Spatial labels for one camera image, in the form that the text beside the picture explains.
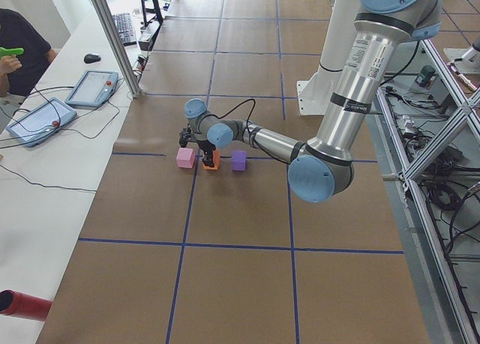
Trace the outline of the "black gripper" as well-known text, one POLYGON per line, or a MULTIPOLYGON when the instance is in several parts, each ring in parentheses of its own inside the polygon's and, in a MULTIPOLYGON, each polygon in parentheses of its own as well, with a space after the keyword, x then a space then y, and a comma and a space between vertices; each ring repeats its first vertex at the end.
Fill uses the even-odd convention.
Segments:
POLYGON ((211 167, 217 167, 217 152, 214 152, 217 149, 216 146, 207 139, 199 140, 197 144, 203 152, 203 166, 209 168, 209 161, 211 160, 211 167))

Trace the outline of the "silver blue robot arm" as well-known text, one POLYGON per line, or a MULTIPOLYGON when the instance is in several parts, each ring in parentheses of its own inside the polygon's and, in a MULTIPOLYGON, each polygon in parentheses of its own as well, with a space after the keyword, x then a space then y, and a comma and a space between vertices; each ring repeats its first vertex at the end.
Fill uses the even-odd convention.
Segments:
POLYGON ((356 36, 317 134, 300 142, 245 120, 224 120, 198 98, 184 106, 187 126, 179 144, 195 142, 212 168, 213 152, 242 141, 288 164, 292 191, 306 202, 324 202, 354 177, 351 147, 398 45, 435 36, 442 0, 359 0, 351 19, 356 36))

